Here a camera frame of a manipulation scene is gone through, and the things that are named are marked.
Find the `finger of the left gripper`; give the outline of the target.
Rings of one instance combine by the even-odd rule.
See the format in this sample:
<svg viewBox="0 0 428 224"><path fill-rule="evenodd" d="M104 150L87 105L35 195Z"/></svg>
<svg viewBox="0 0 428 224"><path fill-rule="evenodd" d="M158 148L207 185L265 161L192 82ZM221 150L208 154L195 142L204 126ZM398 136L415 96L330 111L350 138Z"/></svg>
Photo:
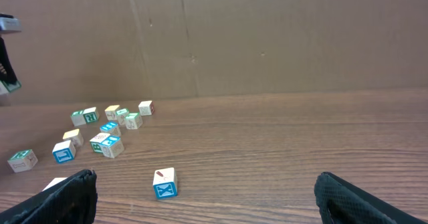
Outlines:
<svg viewBox="0 0 428 224"><path fill-rule="evenodd" d="M11 63L9 61L9 57L7 54L7 49L5 46L5 42L3 38L1 38L0 43L0 58L1 58L1 81L6 82L7 84L15 84L17 82L17 77L15 75L15 72L13 71L13 68L11 66Z"/></svg>

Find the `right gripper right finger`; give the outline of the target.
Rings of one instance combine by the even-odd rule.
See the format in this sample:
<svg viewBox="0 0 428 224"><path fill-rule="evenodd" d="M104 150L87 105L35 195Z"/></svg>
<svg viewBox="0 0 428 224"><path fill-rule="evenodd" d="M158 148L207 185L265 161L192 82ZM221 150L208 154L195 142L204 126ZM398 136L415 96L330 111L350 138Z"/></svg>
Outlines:
<svg viewBox="0 0 428 224"><path fill-rule="evenodd" d="M427 224L329 172L314 194L323 224Z"/></svg>

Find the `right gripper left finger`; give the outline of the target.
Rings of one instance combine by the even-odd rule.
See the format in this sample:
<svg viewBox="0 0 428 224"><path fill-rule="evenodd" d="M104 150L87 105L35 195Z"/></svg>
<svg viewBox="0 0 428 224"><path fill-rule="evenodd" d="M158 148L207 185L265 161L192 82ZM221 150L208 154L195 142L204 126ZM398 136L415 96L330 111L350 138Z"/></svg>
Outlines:
<svg viewBox="0 0 428 224"><path fill-rule="evenodd" d="M97 175L81 170L1 213L2 223L92 224L96 216Z"/></svg>

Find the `blue top letter block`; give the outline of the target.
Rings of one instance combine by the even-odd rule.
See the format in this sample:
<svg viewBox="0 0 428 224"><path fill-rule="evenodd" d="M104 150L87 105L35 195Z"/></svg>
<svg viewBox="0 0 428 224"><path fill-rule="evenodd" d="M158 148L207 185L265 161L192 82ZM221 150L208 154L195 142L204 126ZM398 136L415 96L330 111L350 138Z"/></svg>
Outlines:
<svg viewBox="0 0 428 224"><path fill-rule="evenodd" d="M60 183L60 182L62 182L62 181L64 181L64 180L66 180L67 179L67 177L56 177L56 178L54 178L44 189L43 189L43 191L45 191L45 190L47 190L47 189L49 189L49 188L51 188L51 187L53 187L54 185L56 185L56 184L58 184L58 183Z"/></svg>

